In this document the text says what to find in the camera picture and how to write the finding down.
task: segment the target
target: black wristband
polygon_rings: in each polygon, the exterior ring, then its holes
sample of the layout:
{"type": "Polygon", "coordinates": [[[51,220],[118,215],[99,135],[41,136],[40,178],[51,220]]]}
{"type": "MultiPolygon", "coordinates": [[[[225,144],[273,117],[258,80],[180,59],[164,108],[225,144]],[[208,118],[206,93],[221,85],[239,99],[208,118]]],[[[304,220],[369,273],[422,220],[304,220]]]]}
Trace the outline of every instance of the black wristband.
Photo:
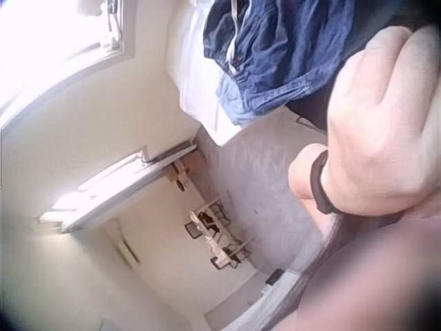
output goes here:
{"type": "MultiPolygon", "coordinates": [[[[337,209],[332,202],[329,200],[328,196],[323,189],[321,177],[323,168],[325,167],[326,161],[328,160],[328,151],[325,150],[322,152],[317,159],[312,163],[311,167],[311,176],[310,176],[310,184],[311,191],[316,200],[317,209],[325,215],[334,213],[339,215],[352,215],[346,212],[342,212],[337,209]]],[[[377,219],[379,222],[387,222],[388,224],[396,223],[404,214],[404,211],[396,212],[394,214],[387,214],[377,217],[367,217],[369,219],[377,219]]]]}
{"type": "Polygon", "coordinates": [[[312,195],[316,200],[317,209],[321,211],[323,214],[326,215],[331,213],[346,214],[341,210],[337,209],[332,204],[332,202],[329,200],[328,196],[326,195],[325,190],[323,190],[323,186],[320,178],[322,176],[322,171],[327,160],[328,160],[328,151],[325,150],[324,152],[320,153],[318,158],[312,163],[311,176],[310,176],[312,195]]]}

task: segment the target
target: hand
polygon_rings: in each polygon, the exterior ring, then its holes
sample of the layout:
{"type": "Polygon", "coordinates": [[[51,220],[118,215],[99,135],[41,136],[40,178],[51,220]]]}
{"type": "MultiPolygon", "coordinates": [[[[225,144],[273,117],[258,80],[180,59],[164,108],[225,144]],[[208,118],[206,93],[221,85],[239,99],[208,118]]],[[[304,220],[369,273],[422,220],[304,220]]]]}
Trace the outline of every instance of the hand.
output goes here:
{"type": "Polygon", "coordinates": [[[440,127],[438,31],[384,29],[338,75],[321,177],[327,196],[366,216],[418,204],[440,186],[440,127]]]}

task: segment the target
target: white wall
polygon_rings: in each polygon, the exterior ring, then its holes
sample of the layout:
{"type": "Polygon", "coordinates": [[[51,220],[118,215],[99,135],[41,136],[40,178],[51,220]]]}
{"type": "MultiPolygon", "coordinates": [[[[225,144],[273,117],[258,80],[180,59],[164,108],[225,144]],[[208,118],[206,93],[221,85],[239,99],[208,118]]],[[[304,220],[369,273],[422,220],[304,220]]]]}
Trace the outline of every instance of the white wall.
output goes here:
{"type": "Polygon", "coordinates": [[[154,157],[196,134],[164,68],[174,4],[139,0],[134,59],[45,98],[2,134],[6,212],[38,217],[144,145],[154,157]]]}
{"type": "Polygon", "coordinates": [[[136,271],[192,322],[194,330],[209,330],[201,327],[203,315],[237,291],[255,269],[244,262],[236,270],[216,270],[204,238],[188,235],[184,225],[190,222],[189,210],[204,204],[192,184],[182,193],[163,178],[125,203],[126,209],[115,216],[141,260],[136,271]]]}
{"type": "Polygon", "coordinates": [[[2,308],[31,330],[95,331],[102,318],[124,331],[187,330],[101,234],[32,230],[61,195],[125,155],[147,145],[153,157],[194,136],[163,65],[173,5],[139,0],[134,59],[45,98],[2,132],[2,308]]]}
{"type": "Polygon", "coordinates": [[[98,331],[104,319],[123,331],[190,330],[100,230],[74,237],[3,226],[1,298],[23,331],[98,331]]]}

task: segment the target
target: chair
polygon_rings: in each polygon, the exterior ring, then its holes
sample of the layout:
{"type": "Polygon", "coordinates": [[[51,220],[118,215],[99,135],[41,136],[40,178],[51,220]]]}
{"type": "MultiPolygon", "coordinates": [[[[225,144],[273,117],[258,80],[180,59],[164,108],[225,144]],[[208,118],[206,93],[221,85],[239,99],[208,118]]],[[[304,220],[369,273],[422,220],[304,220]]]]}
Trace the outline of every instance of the chair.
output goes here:
{"type": "Polygon", "coordinates": [[[225,216],[225,212],[221,204],[214,203],[210,206],[210,210],[213,212],[214,216],[216,216],[216,218],[223,224],[223,226],[227,227],[231,224],[231,221],[225,216]]]}
{"type": "Polygon", "coordinates": [[[220,267],[220,266],[216,263],[217,260],[218,260],[218,257],[212,257],[212,258],[210,259],[210,262],[214,265],[214,267],[215,267],[217,270],[225,269],[227,266],[231,265],[230,263],[228,263],[228,264],[225,264],[224,266],[220,267]]]}
{"type": "Polygon", "coordinates": [[[218,257],[212,257],[210,259],[210,261],[212,262],[212,264],[214,265],[214,267],[217,270],[225,269],[227,266],[230,266],[233,269],[237,269],[239,264],[241,264],[251,254],[251,252],[249,250],[243,248],[240,252],[233,254],[233,251],[235,249],[236,249],[236,246],[234,246],[232,244],[229,244],[228,246],[223,248],[223,251],[225,252],[225,254],[228,255],[228,257],[232,260],[231,263],[228,263],[228,264],[224,265],[223,267],[220,267],[216,263],[218,257]]]}
{"type": "Polygon", "coordinates": [[[251,254],[251,252],[249,250],[247,250],[246,248],[242,248],[240,250],[240,252],[233,254],[233,251],[235,251],[235,249],[236,249],[236,246],[233,244],[229,244],[227,247],[223,248],[223,251],[225,252],[225,254],[227,254],[228,257],[234,262],[234,263],[229,264],[229,266],[232,267],[233,269],[237,269],[239,264],[241,264],[251,254]]]}
{"type": "Polygon", "coordinates": [[[215,237],[218,233],[221,233],[219,227],[214,223],[213,218],[211,218],[206,212],[200,212],[198,218],[208,230],[214,231],[213,237],[215,237]]]}
{"type": "Polygon", "coordinates": [[[202,232],[199,231],[197,225],[194,222],[187,223],[184,226],[191,238],[197,239],[202,236],[202,232]]]}

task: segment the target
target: skin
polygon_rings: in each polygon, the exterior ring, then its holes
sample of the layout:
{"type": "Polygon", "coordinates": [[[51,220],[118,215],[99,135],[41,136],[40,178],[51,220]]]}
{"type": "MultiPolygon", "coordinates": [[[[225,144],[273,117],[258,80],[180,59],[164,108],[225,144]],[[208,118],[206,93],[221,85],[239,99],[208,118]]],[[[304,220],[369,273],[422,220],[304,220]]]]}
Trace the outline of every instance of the skin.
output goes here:
{"type": "Polygon", "coordinates": [[[413,34],[384,29],[338,75],[328,109],[329,146],[306,146],[289,168],[293,194],[323,232],[331,217],[316,209],[309,173],[326,149],[321,182],[339,210],[415,212],[432,200],[431,213],[441,212],[433,202],[441,188],[439,38],[431,27],[413,34]]]}
{"type": "Polygon", "coordinates": [[[394,226],[403,230],[379,236],[319,296],[302,299],[276,331],[402,330],[402,312],[427,270],[439,270],[441,242],[426,250],[433,231],[424,228],[433,219],[441,233],[435,219],[441,215],[440,44],[434,28],[387,28],[340,72],[328,109],[329,145],[299,153],[289,168],[290,188],[326,235],[332,215],[317,210],[309,175],[328,149],[320,180],[332,203],[364,216],[406,210],[394,226]]]}

